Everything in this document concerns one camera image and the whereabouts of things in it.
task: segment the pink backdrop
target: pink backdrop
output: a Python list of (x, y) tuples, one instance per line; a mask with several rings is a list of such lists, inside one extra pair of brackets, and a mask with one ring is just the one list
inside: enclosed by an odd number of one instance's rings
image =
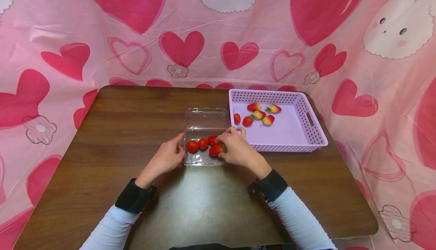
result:
[(436, 249), (434, 16), (436, 0), (0, 0), (0, 249), (108, 84), (308, 92), (380, 223), (338, 247)]

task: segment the basket handle hole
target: basket handle hole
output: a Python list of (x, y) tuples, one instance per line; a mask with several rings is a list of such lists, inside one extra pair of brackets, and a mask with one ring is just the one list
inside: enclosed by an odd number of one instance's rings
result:
[(307, 119), (309, 120), (310, 126), (313, 127), (313, 120), (312, 120), (312, 117), (310, 116), (309, 112), (306, 112), (306, 116), (307, 116)]

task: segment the red strawberry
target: red strawberry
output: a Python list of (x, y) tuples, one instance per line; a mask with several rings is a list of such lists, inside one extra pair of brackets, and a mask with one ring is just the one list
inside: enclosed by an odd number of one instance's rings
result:
[(227, 148), (224, 143), (215, 144), (209, 149), (210, 156), (218, 156), (222, 152), (227, 152)]
[(265, 111), (270, 113), (278, 113), (278, 112), (280, 113), (282, 109), (275, 104), (271, 104), (269, 107), (265, 109)]
[(260, 109), (262, 109), (260, 103), (252, 103), (247, 106), (247, 110), (249, 110), (250, 112), (259, 111)]
[(200, 150), (207, 150), (208, 146), (209, 146), (209, 140), (207, 140), (206, 138), (201, 138), (198, 141), (198, 147), (200, 148)]
[(261, 120), (265, 116), (266, 116), (266, 113), (264, 113), (262, 111), (254, 111), (250, 117), (253, 118), (254, 120)]
[(209, 138), (207, 139), (209, 141), (209, 145), (215, 145), (215, 139), (217, 138), (217, 136), (209, 136)]
[(253, 118), (251, 118), (250, 116), (244, 117), (243, 126), (244, 127), (250, 127), (251, 124), (253, 124)]
[(189, 140), (186, 144), (186, 149), (190, 153), (195, 153), (198, 150), (198, 143), (193, 140)]
[(239, 114), (234, 114), (233, 120), (235, 121), (235, 124), (238, 125), (239, 123), (241, 123), (241, 116)]
[(262, 119), (262, 122), (266, 126), (271, 126), (271, 124), (274, 122), (274, 120), (275, 120), (275, 117), (273, 117), (272, 115), (269, 115), (269, 116), (265, 116)]

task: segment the hand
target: hand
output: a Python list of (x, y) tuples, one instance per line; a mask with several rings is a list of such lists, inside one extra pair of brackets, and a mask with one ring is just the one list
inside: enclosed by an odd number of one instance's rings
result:
[(181, 133), (174, 139), (161, 144), (157, 153), (135, 180), (135, 184), (138, 187), (148, 189), (158, 176), (182, 166), (182, 161), (186, 154), (180, 145), (180, 140), (182, 140), (183, 136), (184, 133)]
[(218, 155), (227, 163), (246, 167), (260, 180), (271, 172), (272, 168), (265, 158), (248, 144), (244, 128), (235, 129), (235, 127), (230, 127), (225, 133), (219, 135), (216, 140), (223, 142), (227, 147), (226, 153)]

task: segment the white bunny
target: white bunny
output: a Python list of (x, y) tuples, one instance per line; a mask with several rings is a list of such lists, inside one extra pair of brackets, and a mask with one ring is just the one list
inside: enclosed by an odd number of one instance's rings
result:
[(389, 0), (364, 36), (366, 51), (389, 59), (410, 57), (433, 36), (436, 0)]

